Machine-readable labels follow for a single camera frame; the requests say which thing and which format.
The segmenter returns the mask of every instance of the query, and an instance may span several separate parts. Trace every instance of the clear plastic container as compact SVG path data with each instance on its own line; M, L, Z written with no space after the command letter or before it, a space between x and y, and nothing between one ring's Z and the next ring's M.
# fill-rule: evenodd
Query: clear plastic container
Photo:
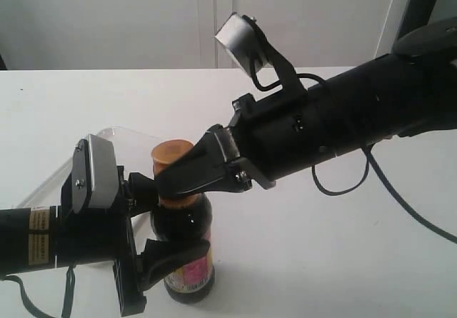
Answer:
M109 127L101 130L97 136L111 141L114 145L116 163L124 166L124 178L130 172L139 172L152 177L152 149L162 141L122 127ZM58 168L41 186L33 191L17 207L46 207L60 205L61 187L71 172L72 161L69 159ZM151 229L149 213L140 214L132 219L137 252L144 250L146 239L155 239Z

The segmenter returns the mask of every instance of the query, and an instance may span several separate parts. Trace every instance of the bottle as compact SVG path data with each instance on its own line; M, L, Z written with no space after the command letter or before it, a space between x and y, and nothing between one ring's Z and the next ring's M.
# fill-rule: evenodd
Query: bottle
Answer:
M165 141L156 146L151 155L153 173L157 175L193 147L183 139ZM194 194L182 199L159 200L159 207L151 215L151 226L158 240L187 241L211 239L211 203L205 194ZM211 291L215 271L211 248L208 254L164 278L165 288L177 302L199 302Z

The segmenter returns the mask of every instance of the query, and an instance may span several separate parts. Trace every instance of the white table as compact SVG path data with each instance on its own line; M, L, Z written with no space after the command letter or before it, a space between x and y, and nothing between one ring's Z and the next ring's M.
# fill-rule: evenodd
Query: white table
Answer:
M299 69L330 77L348 68ZM272 80L271 69L261 80ZM197 141L251 91L237 69L0 72L1 208L17 205L66 161L87 133L124 126ZM457 233L457 133L393 139L374 149L381 167L425 217ZM318 167L343 189L363 170L360 152ZM211 194L216 285L188 307L162 285L144 317L454 317L457 246L410 218L371 174L330 198L309 170L245 194ZM32 301L60 315L65 269L23 274ZM14 283L0 283L0 315L29 317ZM110 267L76 268L73 316L118 317Z

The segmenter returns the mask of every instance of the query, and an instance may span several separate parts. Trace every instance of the plastic lid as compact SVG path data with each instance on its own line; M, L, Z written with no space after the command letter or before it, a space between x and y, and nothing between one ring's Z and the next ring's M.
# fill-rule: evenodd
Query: plastic lid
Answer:
M194 145L191 142L184 139L172 139L170 141L160 143L152 149L151 152L153 162L152 172L154 175L157 175L168 165L181 158L193 147ZM182 199L161 199L161 203L167 208L180 209L193 204L197 197L198 195L194 194Z

